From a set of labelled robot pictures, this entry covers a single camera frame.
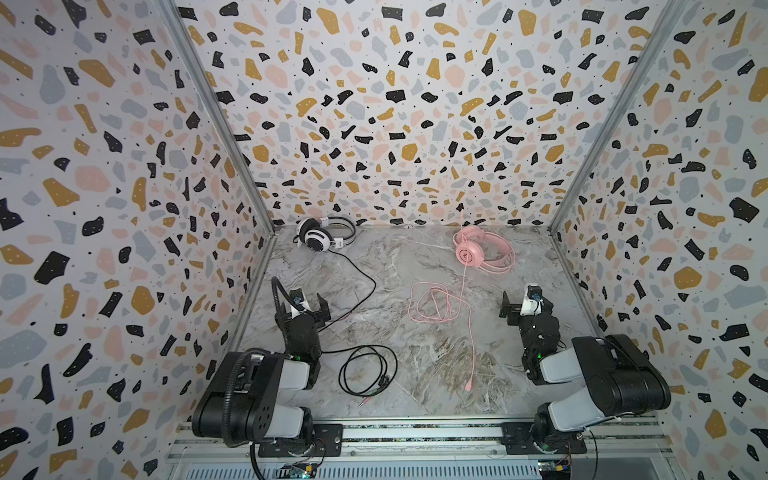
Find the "pink headphones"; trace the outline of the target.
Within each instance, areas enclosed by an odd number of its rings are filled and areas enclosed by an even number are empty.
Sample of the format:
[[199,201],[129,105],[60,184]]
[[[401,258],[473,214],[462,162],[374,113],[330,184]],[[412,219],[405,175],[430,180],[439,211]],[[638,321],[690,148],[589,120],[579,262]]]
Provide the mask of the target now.
[[[476,268],[485,273],[501,275],[509,273],[515,263],[516,255],[512,244],[496,233],[476,225],[470,225],[456,232],[452,241],[457,260],[466,267]],[[499,257],[489,259],[485,256],[484,245],[495,248]]]

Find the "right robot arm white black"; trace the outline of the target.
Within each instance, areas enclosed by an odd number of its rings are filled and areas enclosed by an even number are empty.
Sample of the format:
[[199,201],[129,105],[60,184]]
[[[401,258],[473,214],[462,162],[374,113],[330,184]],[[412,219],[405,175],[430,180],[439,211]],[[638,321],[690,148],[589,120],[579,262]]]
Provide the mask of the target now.
[[515,433],[514,444],[531,443],[543,453],[584,453],[580,436],[587,428],[669,407],[667,381],[628,336],[579,336],[567,346],[553,309],[535,284],[526,287],[520,303],[502,296],[499,316],[519,329],[528,380],[537,386],[584,382],[568,397],[540,405],[528,432]]

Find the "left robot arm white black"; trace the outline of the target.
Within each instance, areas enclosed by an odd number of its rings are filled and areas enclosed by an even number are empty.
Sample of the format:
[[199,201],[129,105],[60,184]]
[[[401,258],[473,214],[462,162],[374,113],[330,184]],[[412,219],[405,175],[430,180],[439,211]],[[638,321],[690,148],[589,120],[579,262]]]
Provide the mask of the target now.
[[317,423],[309,408],[278,403],[281,392],[314,386],[322,356],[319,328],[331,318],[322,296],[316,310],[300,289],[290,298],[297,304],[278,301],[275,315],[285,351],[252,347],[226,354],[191,417],[195,436],[230,448],[253,444],[265,458],[341,454],[341,424]]

